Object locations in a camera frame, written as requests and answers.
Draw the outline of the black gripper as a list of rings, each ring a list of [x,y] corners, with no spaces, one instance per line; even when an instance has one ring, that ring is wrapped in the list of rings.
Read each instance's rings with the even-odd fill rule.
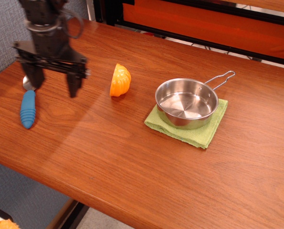
[[[90,70],[86,68],[87,58],[70,46],[70,39],[76,37],[69,34],[67,23],[37,25],[27,22],[25,26],[32,40],[15,41],[13,47],[32,86],[36,89],[42,86],[45,80],[42,68],[61,72],[67,74],[69,94],[74,98]]]

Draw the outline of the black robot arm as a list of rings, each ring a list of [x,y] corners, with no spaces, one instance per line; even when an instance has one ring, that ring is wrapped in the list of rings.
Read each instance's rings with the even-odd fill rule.
[[[35,88],[45,80],[44,69],[66,74],[70,97],[74,98],[89,74],[87,58],[70,46],[71,38],[82,35],[81,16],[64,8],[65,0],[21,0],[20,4],[32,40],[14,42],[17,61]]]

